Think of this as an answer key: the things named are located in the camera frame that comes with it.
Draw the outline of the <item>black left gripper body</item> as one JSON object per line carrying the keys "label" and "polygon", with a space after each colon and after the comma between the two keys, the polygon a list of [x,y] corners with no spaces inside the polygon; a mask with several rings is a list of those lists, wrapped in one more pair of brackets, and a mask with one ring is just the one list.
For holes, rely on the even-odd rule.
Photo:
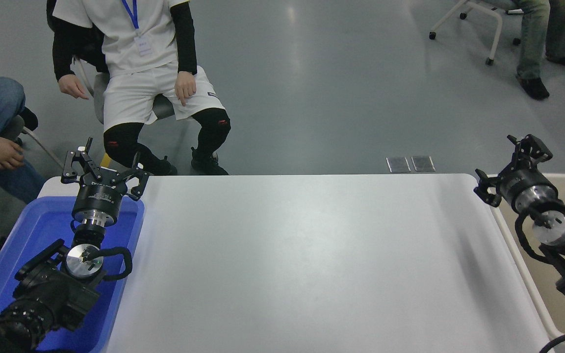
{"label": "black left gripper body", "polygon": [[123,194],[107,185],[81,184],[73,206],[73,218],[84,219],[85,213],[97,211],[110,219],[117,219],[123,201]]}

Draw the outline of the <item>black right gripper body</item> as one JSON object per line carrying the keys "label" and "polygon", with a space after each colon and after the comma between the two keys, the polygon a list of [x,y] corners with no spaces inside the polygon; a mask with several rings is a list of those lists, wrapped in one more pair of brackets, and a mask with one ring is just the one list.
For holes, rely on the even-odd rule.
{"label": "black right gripper body", "polygon": [[510,205],[551,200],[551,183],[536,168],[505,168],[498,174],[496,192]]}

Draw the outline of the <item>lanyard person's right hand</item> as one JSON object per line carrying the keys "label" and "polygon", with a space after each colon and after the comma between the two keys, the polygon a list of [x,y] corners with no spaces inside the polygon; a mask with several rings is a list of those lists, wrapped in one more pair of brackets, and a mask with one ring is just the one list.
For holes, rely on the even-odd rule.
{"label": "lanyard person's right hand", "polygon": [[87,91],[75,74],[61,76],[57,83],[61,93],[67,94],[74,99],[88,100]]}

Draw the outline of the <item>person's hand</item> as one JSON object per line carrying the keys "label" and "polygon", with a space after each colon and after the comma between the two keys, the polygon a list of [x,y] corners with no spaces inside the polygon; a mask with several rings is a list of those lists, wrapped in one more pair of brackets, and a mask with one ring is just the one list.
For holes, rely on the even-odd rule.
{"label": "person's hand", "polygon": [[23,167],[23,148],[6,138],[0,138],[0,170],[15,170]]}

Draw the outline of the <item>lanyard person's left hand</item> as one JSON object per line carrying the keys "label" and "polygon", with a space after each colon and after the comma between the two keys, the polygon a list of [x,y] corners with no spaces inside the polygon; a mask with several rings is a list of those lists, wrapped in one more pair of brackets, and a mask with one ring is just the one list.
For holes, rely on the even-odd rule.
{"label": "lanyard person's left hand", "polygon": [[174,90],[180,105],[186,107],[187,100],[197,92],[194,74],[187,71],[178,71]]}

